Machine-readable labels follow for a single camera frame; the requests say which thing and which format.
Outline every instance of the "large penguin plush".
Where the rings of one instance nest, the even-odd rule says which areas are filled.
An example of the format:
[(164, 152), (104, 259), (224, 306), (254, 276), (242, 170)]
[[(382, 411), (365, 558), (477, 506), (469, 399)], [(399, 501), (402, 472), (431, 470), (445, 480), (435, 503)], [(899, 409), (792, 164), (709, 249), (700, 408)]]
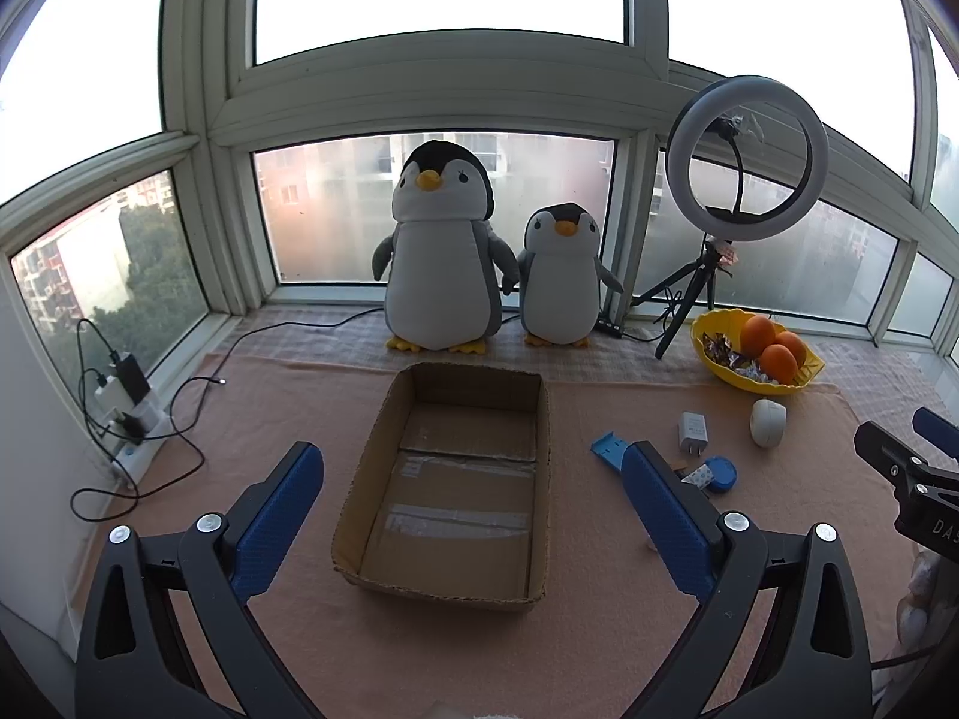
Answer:
[(576, 203), (537, 210), (520, 254), (520, 317), (526, 343), (589, 345), (599, 315), (599, 281), (622, 286), (598, 256), (599, 228)]
[(429, 141), (403, 165), (393, 189), (396, 229), (373, 254), (380, 280), (392, 259), (387, 347), (484, 354), (502, 323), (502, 270), (509, 294), (520, 280), (512, 250), (490, 226), (493, 187), (482, 162), (457, 143)]

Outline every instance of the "green foliage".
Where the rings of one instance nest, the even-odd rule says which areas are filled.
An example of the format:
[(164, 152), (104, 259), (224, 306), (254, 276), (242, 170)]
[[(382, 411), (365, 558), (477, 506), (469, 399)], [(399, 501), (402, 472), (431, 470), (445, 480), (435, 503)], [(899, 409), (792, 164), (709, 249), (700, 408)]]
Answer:
[[(94, 309), (92, 319), (119, 352), (132, 352), (145, 371), (203, 318), (206, 300), (200, 291), (176, 212), (157, 206), (126, 208), (120, 228), (129, 254), (126, 289), (129, 299), (117, 310)], [(59, 328), (44, 342), (59, 374), (76, 393), (80, 377), (75, 327)], [(89, 328), (80, 333), (83, 361), (107, 372), (109, 356)], [(88, 391), (95, 387), (89, 376)]]

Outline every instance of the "blue round lid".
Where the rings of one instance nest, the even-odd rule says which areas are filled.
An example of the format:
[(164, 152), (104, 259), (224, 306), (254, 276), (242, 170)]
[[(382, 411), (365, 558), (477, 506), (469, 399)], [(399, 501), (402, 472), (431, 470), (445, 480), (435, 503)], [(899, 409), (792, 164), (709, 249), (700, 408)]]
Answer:
[(735, 486), (735, 465), (726, 457), (710, 457), (705, 464), (713, 472), (713, 481), (708, 486), (713, 492), (727, 492)]

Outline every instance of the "white mouse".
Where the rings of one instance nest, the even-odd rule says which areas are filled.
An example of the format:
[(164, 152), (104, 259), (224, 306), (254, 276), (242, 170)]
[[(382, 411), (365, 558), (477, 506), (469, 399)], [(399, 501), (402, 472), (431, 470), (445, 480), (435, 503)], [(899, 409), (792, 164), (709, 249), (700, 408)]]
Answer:
[(778, 446), (785, 433), (785, 407), (773, 400), (757, 400), (749, 417), (749, 431), (757, 446)]

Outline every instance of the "candy wrapper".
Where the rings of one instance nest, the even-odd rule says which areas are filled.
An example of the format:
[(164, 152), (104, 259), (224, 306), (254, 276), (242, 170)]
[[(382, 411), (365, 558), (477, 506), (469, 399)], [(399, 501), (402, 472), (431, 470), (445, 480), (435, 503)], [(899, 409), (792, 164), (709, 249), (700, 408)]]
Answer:
[(759, 362), (732, 350), (732, 343), (722, 333), (716, 333), (716, 337), (703, 333), (703, 350), (706, 356), (717, 365), (728, 367), (745, 379), (759, 381), (759, 383), (779, 383), (775, 379), (770, 379), (759, 369)]

